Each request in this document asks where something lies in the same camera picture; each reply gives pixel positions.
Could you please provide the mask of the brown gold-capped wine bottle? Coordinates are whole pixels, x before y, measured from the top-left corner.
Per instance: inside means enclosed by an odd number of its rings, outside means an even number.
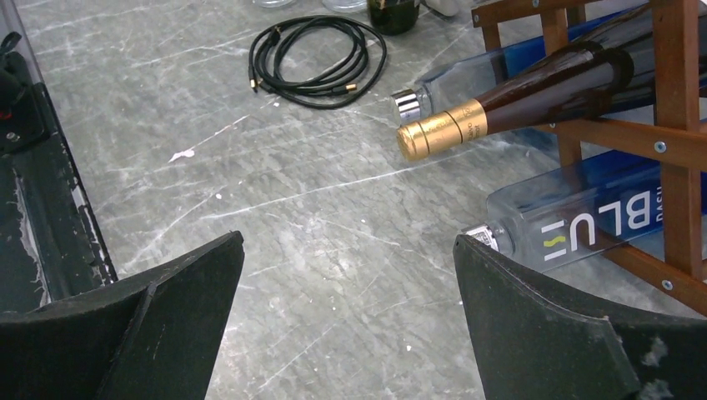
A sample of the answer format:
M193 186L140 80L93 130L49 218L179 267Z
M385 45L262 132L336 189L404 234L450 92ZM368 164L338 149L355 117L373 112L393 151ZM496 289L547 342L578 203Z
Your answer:
M397 140L402 155L417 161L489 134L621 113L655 98L653 16L645 4L487 92L403 125Z

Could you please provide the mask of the dark green wine bottle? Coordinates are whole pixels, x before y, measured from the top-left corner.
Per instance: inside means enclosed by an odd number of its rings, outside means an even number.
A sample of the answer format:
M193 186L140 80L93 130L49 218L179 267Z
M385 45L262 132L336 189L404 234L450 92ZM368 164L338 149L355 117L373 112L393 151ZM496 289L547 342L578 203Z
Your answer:
M395 36L411 30L419 18L420 1L368 0L371 26L384 35Z

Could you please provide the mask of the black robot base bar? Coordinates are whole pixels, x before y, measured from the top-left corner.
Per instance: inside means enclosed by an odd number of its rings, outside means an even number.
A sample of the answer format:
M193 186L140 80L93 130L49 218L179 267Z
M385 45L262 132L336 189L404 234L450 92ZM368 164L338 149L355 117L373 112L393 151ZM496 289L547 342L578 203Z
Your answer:
M48 88L12 31L1 42L1 311L117 280Z

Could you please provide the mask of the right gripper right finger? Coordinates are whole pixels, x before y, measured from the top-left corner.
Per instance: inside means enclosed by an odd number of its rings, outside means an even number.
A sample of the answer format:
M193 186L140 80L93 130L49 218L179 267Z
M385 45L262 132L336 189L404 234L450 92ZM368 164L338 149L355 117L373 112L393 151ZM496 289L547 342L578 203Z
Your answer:
M486 398L705 398L705 320L597 297L467 235L454 263Z

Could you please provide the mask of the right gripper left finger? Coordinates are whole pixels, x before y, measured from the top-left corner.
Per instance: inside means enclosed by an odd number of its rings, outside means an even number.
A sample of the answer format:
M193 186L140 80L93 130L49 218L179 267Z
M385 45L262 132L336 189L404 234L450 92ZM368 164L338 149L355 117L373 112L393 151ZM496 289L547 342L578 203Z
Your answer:
M4 399L202 399L243 271L234 231L160 266L1 316Z

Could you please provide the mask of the clear glass bottle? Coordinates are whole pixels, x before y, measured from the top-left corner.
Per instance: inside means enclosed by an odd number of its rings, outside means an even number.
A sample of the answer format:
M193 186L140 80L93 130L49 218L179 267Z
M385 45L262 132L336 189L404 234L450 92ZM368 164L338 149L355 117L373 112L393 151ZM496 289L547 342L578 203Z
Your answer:
M366 0L323 0L322 4L336 13L358 13L367 7Z
M280 8L289 5L294 0L253 0L253 4L261 8Z

